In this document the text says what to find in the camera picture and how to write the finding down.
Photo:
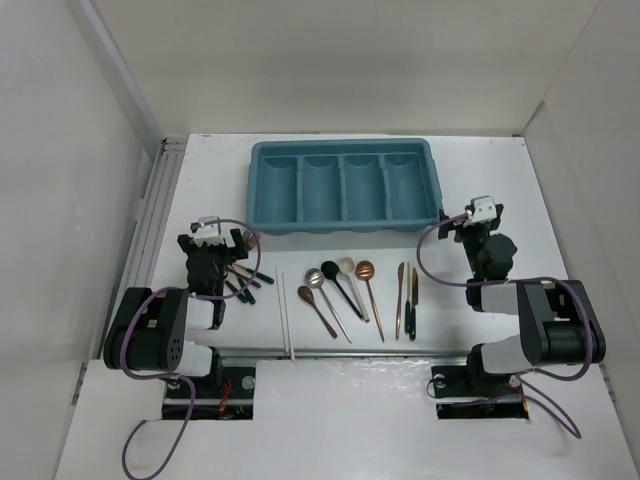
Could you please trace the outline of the copper knife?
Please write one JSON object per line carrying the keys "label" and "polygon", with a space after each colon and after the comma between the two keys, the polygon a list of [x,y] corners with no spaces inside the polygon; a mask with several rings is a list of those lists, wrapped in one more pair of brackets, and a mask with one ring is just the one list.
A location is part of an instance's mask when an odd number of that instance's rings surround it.
{"label": "copper knife", "polygon": [[398,281],[398,291],[397,291],[397,302],[396,302],[396,319],[395,319],[395,338],[399,340],[400,330],[402,326],[402,298],[403,298],[403,279],[405,272],[405,262],[401,262],[397,268],[397,281]]}

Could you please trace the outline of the gold blade green knife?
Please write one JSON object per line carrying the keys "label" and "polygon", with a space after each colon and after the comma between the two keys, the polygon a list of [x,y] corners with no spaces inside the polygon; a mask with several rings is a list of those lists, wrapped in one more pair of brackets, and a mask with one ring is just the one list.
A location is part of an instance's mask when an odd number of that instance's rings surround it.
{"label": "gold blade green knife", "polygon": [[412,271],[412,287],[411,287],[411,308],[409,314],[409,338],[411,341],[416,339],[416,315],[417,305],[419,303],[419,277],[416,268]]}

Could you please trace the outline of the copper spoon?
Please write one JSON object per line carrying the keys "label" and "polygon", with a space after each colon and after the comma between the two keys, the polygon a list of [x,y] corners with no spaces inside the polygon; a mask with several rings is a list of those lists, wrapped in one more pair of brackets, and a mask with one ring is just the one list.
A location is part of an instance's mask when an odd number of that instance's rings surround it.
{"label": "copper spoon", "polygon": [[373,279],[374,275],[375,275],[375,268],[370,261],[363,260],[356,265],[356,276],[359,280],[364,281],[366,284],[376,326],[379,332],[379,336],[381,341],[385,342],[383,326],[382,326],[379,310],[377,307],[376,299],[375,299],[374,292],[371,285],[371,280]]}

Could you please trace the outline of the black spoon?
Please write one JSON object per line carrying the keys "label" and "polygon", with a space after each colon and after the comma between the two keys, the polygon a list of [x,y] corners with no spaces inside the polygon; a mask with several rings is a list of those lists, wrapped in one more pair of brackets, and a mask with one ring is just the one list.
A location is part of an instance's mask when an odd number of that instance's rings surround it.
{"label": "black spoon", "polygon": [[334,284],[336,289],[339,291],[339,293],[344,298],[344,300],[347,302],[347,304],[349,305],[351,310],[355,313],[355,315],[360,320],[363,320],[364,317],[363,317],[361,311],[358,309],[358,307],[355,305],[355,303],[351,300],[351,298],[349,297],[347,292],[344,290],[344,288],[340,285],[340,283],[339,283],[339,281],[337,279],[337,275],[338,275],[338,272],[339,272],[338,264],[335,263],[334,261],[331,261],[331,260],[324,261],[321,264],[321,272],[322,272],[322,274],[324,275],[324,277],[326,279],[328,279],[329,281],[331,281]]}

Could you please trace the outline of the white spoon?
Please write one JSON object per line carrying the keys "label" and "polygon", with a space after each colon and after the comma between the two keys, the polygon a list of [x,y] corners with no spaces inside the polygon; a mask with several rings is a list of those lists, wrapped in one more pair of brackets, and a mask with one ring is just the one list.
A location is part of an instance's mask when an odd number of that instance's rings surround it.
{"label": "white spoon", "polygon": [[338,266],[341,274],[346,276],[350,283],[351,290],[355,295],[357,305],[361,312],[361,320],[364,323],[369,323],[370,318],[367,313],[366,306],[364,304],[364,301],[358,289],[358,286],[356,285],[355,262],[350,257],[343,257],[339,260]]}

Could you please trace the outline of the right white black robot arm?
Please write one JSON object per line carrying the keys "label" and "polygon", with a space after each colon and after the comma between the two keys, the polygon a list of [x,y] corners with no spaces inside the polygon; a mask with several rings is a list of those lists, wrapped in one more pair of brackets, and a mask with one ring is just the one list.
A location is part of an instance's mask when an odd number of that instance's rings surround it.
{"label": "right white black robot arm", "polygon": [[460,286],[467,304],[476,312],[510,315],[518,322],[517,334],[473,346],[464,366],[437,368],[449,396],[491,395],[520,374],[552,377],[554,365],[578,366],[567,377],[575,381],[606,355],[604,332],[581,281],[510,278],[518,248],[497,231],[503,209],[488,197],[479,198],[461,215],[441,213],[433,227],[439,238],[452,237],[464,249],[471,276]]}

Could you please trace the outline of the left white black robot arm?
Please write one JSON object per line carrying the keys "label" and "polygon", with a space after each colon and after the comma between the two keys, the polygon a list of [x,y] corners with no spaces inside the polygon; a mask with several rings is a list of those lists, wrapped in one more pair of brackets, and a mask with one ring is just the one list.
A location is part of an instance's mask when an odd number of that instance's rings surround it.
{"label": "left white black robot arm", "polygon": [[187,286],[128,288],[103,347],[105,366],[152,377],[181,375],[201,396],[217,394],[224,373],[211,347],[185,338],[189,330],[216,330],[223,322],[227,268],[248,257],[238,228],[232,243],[218,233],[182,234],[178,245],[186,255]]}

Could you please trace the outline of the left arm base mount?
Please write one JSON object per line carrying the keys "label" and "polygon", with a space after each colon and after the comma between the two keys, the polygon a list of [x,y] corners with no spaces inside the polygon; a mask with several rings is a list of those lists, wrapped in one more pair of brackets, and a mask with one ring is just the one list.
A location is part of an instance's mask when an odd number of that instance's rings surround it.
{"label": "left arm base mount", "polygon": [[[195,404],[191,419],[252,420],[257,383],[256,367],[256,360],[223,357],[215,353],[211,372],[204,377],[192,377]],[[161,418],[183,419],[189,402],[189,388],[184,383],[170,383],[166,387]]]}

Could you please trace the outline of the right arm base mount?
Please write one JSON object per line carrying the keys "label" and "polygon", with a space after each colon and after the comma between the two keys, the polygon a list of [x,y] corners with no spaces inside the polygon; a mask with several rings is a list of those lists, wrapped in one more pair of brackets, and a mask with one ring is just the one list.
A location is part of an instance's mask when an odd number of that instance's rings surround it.
{"label": "right arm base mount", "polygon": [[439,420],[529,419],[521,383],[511,375],[472,377],[466,366],[434,366],[427,394]]}

